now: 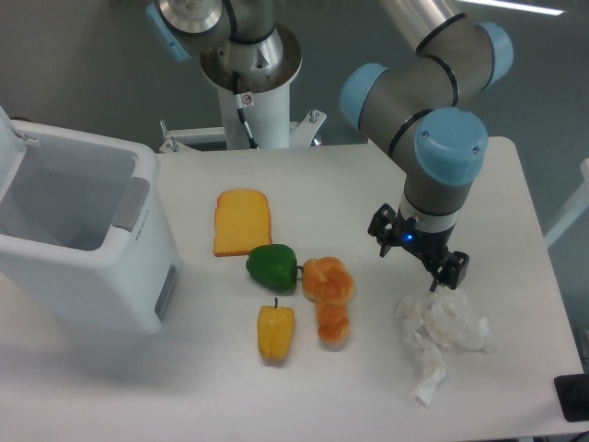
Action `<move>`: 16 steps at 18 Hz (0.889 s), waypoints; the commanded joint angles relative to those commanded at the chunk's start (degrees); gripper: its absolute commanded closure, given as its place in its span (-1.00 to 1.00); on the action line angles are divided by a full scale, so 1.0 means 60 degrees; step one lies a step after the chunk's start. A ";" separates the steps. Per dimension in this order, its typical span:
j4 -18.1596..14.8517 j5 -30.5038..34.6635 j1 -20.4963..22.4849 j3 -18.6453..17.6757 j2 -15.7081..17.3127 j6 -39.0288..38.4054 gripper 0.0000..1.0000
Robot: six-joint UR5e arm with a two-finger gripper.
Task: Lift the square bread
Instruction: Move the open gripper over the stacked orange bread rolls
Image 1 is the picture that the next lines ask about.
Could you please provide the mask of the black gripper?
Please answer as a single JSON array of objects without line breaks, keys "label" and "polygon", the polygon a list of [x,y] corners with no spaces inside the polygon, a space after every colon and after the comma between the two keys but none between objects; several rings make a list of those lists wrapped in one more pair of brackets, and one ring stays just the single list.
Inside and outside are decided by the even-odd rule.
[{"label": "black gripper", "polygon": [[374,213],[367,229],[380,247],[380,257],[385,257],[391,248],[400,247],[420,260],[433,273],[430,291],[438,286],[456,290],[466,277],[469,255],[448,250],[452,232],[452,227],[438,232],[420,229],[414,217],[405,218],[389,204],[383,204]]}]

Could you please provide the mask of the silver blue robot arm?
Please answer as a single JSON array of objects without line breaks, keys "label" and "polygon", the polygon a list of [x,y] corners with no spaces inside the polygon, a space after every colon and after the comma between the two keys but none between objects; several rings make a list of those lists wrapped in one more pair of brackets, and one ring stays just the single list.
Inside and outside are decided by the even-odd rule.
[{"label": "silver blue robot arm", "polygon": [[[472,23],[452,1],[383,8],[417,60],[399,74],[365,64],[341,89],[346,119],[406,175],[399,206],[382,206],[368,232],[382,251],[400,247],[419,259],[434,286],[453,289],[468,256],[447,244],[488,145],[484,124],[461,104],[509,71],[514,49],[502,28]],[[152,1],[146,14],[174,59],[199,58],[218,92],[228,147],[291,144],[289,87],[302,55],[272,1]]]}]

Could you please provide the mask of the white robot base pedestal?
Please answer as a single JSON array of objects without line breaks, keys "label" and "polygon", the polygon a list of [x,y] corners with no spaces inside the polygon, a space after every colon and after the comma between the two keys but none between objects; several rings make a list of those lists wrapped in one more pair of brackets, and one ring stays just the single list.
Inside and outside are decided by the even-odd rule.
[{"label": "white robot base pedestal", "polygon": [[313,109],[291,119],[291,83],[302,65],[298,39],[277,23],[263,41],[224,41],[200,54],[204,78],[216,89],[221,127],[169,130],[160,123],[164,146],[223,142],[229,150],[317,146],[327,114]]}]

